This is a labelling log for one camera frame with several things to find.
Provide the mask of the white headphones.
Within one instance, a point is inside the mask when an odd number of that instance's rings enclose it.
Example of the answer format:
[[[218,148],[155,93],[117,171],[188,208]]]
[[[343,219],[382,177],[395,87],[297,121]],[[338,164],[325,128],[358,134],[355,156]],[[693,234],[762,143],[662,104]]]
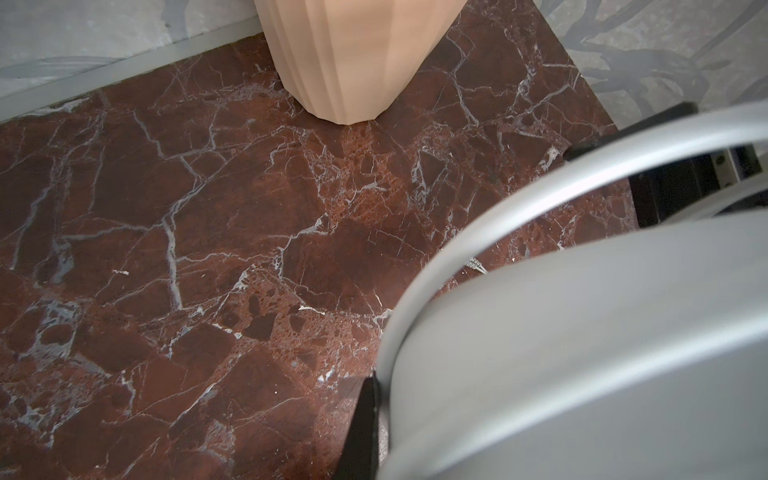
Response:
[[[762,101],[673,121],[557,169],[461,231],[382,335],[379,477],[765,478],[767,213],[729,211],[765,177],[658,226],[443,286],[584,193],[766,137]]]

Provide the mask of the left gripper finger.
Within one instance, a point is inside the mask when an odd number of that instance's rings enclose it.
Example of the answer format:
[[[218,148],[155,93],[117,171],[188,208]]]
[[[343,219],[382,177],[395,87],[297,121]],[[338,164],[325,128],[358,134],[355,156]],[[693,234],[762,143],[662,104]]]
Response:
[[[372,480],[379,461],[381,387],[375,374],[362,384],[333,480]]]

